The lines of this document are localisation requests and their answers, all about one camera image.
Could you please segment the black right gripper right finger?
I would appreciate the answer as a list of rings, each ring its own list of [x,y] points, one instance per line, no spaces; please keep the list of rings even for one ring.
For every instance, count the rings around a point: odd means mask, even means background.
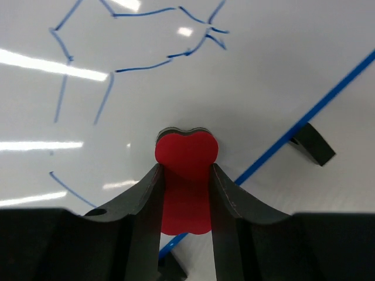
[[[289,215],[235,184],[217,164],[210,167],[210,219],[217,280],[262,280],[253,225],[271,225]]]

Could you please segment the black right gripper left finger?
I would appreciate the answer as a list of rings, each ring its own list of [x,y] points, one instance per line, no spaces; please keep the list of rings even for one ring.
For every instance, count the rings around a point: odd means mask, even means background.
[[[156,164],[137,184],[85,218],[118,225],[110,280],[155,280],[163,212],[163,167]]]

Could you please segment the red whiteboard eraser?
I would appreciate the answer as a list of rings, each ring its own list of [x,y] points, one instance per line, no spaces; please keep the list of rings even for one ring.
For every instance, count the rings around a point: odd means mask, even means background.
[[[155,159],[163,166],[165,194],[161,231],[166,235],[211,231],[209,173],[219,144],[204,128],[160,131]]]

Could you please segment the blue framed whiteboard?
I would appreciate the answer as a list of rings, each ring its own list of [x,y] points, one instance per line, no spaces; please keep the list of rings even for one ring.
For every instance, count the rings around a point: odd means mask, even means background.
[[[324,166],[289,144],[306,123]],[[1,2],[2,208],[85,213],[170,126],[282,211],[373,212],[374,2]]]

